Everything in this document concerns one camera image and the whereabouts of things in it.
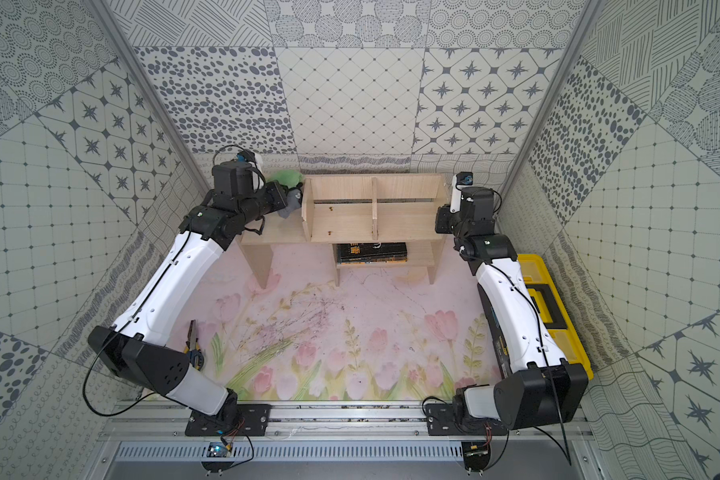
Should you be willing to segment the grey green cleaning cloth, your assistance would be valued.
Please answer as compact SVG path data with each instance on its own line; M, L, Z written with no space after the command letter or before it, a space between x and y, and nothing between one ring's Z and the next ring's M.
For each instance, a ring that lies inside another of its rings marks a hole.
M268 176L270 181L277 181L285 190L286 206L278 211L278 215L286 219L301 208L303 202L304 176L298 170L278 170Z

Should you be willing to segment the light wooden bookshelf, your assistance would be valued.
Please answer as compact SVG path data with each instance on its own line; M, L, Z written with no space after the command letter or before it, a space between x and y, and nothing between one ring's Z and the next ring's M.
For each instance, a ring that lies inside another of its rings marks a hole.
M407 246L407 260L376 262L383 267L424 267L433 283L445 237L435 232L439 207L450 201L443 174L308 175L301 208L282 218L266 218L260 235L247 232L238 240L258 285L265 287L274 245L395 243Z

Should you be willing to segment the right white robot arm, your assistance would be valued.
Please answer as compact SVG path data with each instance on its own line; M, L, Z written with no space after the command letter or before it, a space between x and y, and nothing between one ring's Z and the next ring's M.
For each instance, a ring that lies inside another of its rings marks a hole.
M568 361L544 326L522 277L509 238L495 231L492 189L455 179L451 201L438 209L435 230L451 234L477 289L502 378L495 385L458 389L460 422L492 420L507 429L570 422L588 384L580 364Z

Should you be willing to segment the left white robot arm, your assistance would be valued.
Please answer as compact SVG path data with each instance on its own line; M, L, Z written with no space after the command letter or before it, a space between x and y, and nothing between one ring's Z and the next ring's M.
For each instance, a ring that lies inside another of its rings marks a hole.
M204 376L169 347L179 314L206 271L249 223L287 205L285 188L266 181L254 157L239 154L212 168L214 187L183 219L166 258L136 300L109 327L88 336L96 359L115 376L148 388L231 429L237 395Z

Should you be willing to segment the yellow black toolbox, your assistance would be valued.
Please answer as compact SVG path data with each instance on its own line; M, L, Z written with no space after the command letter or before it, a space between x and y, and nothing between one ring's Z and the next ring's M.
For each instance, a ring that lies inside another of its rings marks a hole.
M594 377L590 360L540 256L483 264L475 275L501 376L562 358Z

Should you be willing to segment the black book on shelf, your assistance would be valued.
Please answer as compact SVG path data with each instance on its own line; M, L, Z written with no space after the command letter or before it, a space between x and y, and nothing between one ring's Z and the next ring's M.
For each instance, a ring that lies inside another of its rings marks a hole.
M337 244L336 254L337 262L342 264L406 262L408 259L405 242Z

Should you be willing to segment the floral pink table mat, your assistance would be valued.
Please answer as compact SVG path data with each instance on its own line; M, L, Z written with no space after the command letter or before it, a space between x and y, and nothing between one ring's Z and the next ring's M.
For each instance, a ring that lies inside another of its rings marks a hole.
M243 400L420 400L501 377L475 279L446 247L423 268L337 272L324 244L273 249L266 285L238 246L205 273L169 344L198 329L204 374Z

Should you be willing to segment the yellow handled scissors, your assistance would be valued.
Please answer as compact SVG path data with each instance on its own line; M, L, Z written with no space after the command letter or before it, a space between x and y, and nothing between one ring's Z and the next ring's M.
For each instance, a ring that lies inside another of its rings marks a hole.
M185 342L184 353L188 356L192 367L201 371L205 364L205 357L200 348L199 343L199 327L196 320L192 320L189 324L187 340Z

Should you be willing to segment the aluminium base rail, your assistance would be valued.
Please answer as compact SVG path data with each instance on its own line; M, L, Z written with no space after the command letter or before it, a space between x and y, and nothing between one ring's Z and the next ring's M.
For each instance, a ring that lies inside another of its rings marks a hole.
M106 421L99 438L122 461L203 462L228 467L259 462L461 461L497 456L515 441L575 448L591 440L581 412L566 427L508 432L496 421L456 427L450 405L430 401L244 402L242 419L222 434L166 400L147 401Z

